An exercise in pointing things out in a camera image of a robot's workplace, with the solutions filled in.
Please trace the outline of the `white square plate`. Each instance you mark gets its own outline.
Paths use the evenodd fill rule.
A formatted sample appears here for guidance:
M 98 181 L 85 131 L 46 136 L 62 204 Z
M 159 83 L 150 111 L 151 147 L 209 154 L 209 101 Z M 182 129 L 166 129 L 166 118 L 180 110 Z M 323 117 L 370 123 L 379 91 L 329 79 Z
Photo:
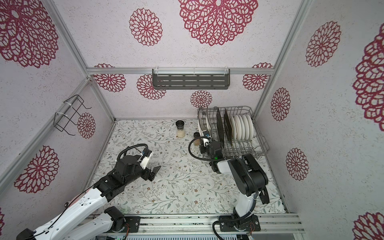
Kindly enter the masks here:
M 200 118 L 198 119 L 198 128 L 201 137 L 206 137 L 207 134 L 209 134 L 208 129 L 204 126 L 203 120 Z
M 208 115 L 206 115 L 205 119 L 206 119 L 207 131 L 211 135 L 212 134 L 212 127 L 211 127 L 211 123 L 210 123 L 210 118 Z

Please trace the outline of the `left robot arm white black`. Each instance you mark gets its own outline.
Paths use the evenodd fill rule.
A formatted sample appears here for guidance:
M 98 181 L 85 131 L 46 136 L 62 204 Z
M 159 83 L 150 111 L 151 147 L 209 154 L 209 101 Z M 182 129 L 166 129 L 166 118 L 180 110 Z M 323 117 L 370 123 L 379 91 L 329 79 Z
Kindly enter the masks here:
M 125 156 L 115 167 L 89 189 L 75 197 L 54 219 L 35 230 L 24 229 L 18 240 L 90 240 L 108 231 L 122 232 L 127 228 L 125 215 L 116 207 L 109 207 L 86 224 L 89 215 L 121 194 L 135 180 L 153 181 L 160 166 L 150 170 L 149 157 Z

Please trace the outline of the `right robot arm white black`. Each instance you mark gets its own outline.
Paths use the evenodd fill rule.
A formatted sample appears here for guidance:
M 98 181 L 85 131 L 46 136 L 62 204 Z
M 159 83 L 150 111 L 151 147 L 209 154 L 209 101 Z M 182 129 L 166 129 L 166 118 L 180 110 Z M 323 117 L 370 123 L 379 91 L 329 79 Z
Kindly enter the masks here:
M 251 153 L 224 157 L 220 142 L 204 140 L 201 152 L 208 155 L 212 170 L 217 174 L 233 177 L 240 196 L 234 208 L 233 219 L 248 218 L 256 206 L 257 198 L 263 204 L 270 202 L 267 185 L 268 176 Z

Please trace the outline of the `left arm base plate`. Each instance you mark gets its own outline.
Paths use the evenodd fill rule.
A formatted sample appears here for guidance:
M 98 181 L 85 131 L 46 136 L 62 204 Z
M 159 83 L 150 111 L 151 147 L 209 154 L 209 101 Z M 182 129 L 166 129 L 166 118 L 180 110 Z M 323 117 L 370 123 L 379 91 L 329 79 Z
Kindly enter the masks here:
M 139 231 L 141 217 L 124 217 L 113 221 L 112 227 L 107 233 L 137 233 Z

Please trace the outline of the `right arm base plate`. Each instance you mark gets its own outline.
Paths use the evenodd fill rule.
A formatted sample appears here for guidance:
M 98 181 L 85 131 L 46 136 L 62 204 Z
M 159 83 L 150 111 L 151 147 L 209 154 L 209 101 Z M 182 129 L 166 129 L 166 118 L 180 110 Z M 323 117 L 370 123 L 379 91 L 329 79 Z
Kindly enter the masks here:
M 261 225 L 256 215 L 252 214 L 243 220 L 234 221 L 234 216 L 220 216 L 221 232 L 259 232 Z

